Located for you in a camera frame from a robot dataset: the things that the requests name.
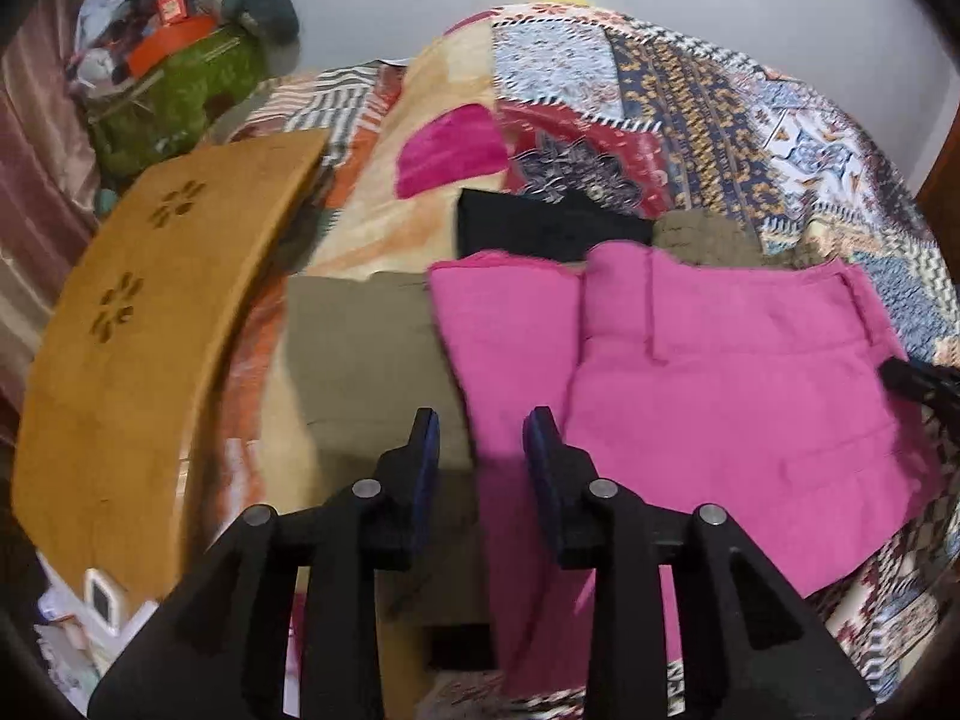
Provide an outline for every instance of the pink garment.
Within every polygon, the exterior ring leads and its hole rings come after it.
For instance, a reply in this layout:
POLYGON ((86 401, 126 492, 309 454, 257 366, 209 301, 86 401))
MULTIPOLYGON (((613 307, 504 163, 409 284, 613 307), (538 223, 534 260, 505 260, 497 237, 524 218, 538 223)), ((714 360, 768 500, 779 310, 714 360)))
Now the pink garment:
MULTIPOLYGON (((583 685, 592 624, 589 577, 553 568, 539 539, 528 406, 551 406, 565 440, 648 503, 722 504, 803 595, 853 572, 939 490, 918 408, 875 372, 904 351, 856 266, 696 269, 609 242, 580 280, 482 254, 435 266, 430 286, 472 419, 510 695, 583 685)), ((665 611, 674 659, 672 592, 665 611)))
POLYGON ((397 157, 397 197, 507 170, 507 146, 479 103, 454 108, 417 130, 397 157))

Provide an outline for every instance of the green bag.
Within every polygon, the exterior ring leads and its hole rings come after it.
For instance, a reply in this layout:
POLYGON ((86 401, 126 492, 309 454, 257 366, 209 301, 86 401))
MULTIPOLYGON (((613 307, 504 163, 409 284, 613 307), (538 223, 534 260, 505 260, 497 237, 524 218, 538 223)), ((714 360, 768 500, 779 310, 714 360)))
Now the green bag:
POLYGON ((104 183, 123 190, 150 165, 190 151, 266 74, 260 42, 228 25, 168 56, 125 92, 85 100, 104 183))

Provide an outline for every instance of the flower cutout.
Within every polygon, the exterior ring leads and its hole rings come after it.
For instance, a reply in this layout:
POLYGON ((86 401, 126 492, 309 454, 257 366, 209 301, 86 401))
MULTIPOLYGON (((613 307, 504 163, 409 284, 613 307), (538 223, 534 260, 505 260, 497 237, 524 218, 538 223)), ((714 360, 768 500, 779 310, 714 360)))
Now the flower cutout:
POLYGON ((559 203, 570 189, 578 189, 604 208, 635 214, 643 191, 623 175, 613 154, 601 154, 586 138, 568 145, 546 132, 536 134, 536 148, 515 158, 527 185, 520 194, 559 203))
POLYGON ((154 209, 154 213, 150 214, 150 221, 154 224, 154 228, 165 227, 174 215, 181 217, 189 212, 194 206, 194 200, 204 189, 206 189, 205 183, 198 183, 191 179, 179 189, 165 194, 160 205, 154 209))
POLYGON ((100 343, 109 341, 116 327, 130 321, 133 316, 130 301, 142 288, 142 278, 134 278, 129 271, 123 274, 117 286, 104 292, 100 298, 100 312, 97 319, 93 320, 90 335, 95 336, 100 343))

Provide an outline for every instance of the brown fabric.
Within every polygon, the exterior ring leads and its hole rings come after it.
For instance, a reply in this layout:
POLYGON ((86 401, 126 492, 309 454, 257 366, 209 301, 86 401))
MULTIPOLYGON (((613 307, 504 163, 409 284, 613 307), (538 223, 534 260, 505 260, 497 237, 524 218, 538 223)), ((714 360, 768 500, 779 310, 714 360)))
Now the brown fabric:
POLYGON ((99 186, 64 67, 83 0, 38 0, 0 57, 0 440, 56 296, 96 228, 99 186))
POLYGON ((717 268, 778 268, 798 271, 824 261, 812 242, 800 242, 779 254, 764 254, 760 241, 748 238, 730 218, 702 208, 669 211, 654 224, 654 246, 688 265, 717 268))
POLYGON ((370 475, 383 452, 404 445, 417 408, 440 415, 430 543, 413 571, 378 576, 380 618, 486 622, 467 423, 424 276, 293 276, 287 312, 287 364, 320 466, 315 503, 370 475))

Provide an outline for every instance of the wooden tabletop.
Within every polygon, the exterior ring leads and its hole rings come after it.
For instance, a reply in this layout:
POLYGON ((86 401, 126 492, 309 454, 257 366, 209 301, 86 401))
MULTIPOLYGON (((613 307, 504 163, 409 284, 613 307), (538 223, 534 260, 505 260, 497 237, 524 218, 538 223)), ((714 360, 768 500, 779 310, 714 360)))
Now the wooden tabletop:
POLYGON ((130 610, 181 576, 211 388, 325 144, 285 133, 151 167, 67 280, 31 370, 13 510, 80 597, 88 567, 130 610))

